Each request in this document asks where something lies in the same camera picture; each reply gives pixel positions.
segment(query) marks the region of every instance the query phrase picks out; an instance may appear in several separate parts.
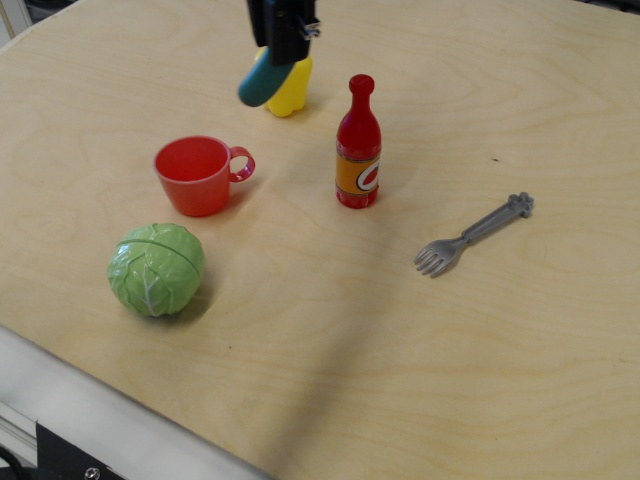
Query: red cup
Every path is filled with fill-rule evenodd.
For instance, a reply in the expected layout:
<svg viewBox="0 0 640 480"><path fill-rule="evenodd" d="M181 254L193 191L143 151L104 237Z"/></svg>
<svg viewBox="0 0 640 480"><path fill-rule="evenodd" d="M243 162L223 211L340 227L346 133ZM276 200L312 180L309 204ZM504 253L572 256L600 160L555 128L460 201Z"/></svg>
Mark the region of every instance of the red cup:
<svg viewBox="0 0 640 480"><path fill-rule="evenodd" d="M236 157L246 157L247 163L232 172L231 160ZM222 210L229 200L229 184L249 178L256 164L243 147L229 148L217 138L195 136L163 147L154 166L176 210L190 217L204 217Z"/></svg>

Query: orange label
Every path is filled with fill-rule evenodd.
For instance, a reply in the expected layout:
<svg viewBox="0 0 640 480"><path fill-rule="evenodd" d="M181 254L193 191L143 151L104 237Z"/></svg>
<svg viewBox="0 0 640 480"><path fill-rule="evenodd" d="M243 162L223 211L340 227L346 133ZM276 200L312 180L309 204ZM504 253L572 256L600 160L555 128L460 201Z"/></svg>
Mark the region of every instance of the orange label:
<svg viewBox="0 0 640 480"><path fill-rule="evenodd" d="M368 160L353 160L338 152L336 185L350 195L368 195L378 188L380 154Z"/></svg>

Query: red bottle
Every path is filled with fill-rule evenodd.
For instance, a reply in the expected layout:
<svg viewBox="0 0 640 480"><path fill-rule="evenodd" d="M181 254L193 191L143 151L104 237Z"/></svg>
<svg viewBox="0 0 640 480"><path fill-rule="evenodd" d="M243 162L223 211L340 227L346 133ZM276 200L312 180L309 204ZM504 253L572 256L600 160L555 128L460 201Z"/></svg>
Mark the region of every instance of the red bottle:
<svg viewBox="0 0 640 480"><path fill-rule="evenodd" d="M336 196L343 205L365 208L378 196L378 166L382 138L369 98L375 83L368 75L349 81L351 110L344 116L336 140Z"/></svg>

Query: gray fork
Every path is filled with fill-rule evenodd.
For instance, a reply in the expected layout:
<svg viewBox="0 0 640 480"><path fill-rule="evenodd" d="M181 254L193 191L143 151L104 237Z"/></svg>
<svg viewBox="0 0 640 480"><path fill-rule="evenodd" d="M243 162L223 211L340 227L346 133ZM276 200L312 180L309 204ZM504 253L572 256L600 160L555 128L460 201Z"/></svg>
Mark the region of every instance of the gray fork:
<svg viewBox="0 0 640 480"><path fill-rule="evenodd" d="M436 277L462 255L466 245L498 230L517 217L529 217L532 208L533 198L528 193L509 195L507 203L471 225L458 238L436 240L428 244L416 255L413 263L423 275L431 274L432 278Z"/></svg>

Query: green cabbage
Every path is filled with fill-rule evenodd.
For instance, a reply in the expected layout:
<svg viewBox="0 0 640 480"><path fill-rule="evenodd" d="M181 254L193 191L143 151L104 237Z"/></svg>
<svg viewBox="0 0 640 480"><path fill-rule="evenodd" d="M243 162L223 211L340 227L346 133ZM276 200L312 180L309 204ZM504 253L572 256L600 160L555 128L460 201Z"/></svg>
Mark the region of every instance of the green cabbage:
<svg viewBox="0 0 640 480"><path fill-rule="evenodd" d="M136 228L118 244L107 278L115 296L141 315L182 310L200 286L202 244L186 228L154 223Z"/></svg>

